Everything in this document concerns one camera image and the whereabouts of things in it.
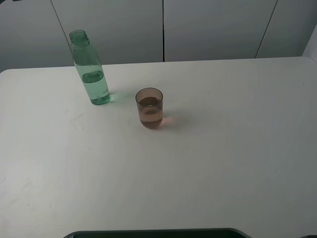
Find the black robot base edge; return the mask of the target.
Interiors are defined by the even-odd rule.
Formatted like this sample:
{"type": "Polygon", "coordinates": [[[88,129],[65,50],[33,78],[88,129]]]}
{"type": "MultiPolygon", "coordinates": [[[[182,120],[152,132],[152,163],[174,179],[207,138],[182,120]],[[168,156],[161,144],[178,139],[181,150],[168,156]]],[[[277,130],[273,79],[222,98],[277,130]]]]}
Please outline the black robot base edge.
{"type": "Polygon", "coordinates": [[[171,229],[171,230],[130,230],[130,231],[77,231],[67,238],[248,238],[237,229],[171,229]]]}

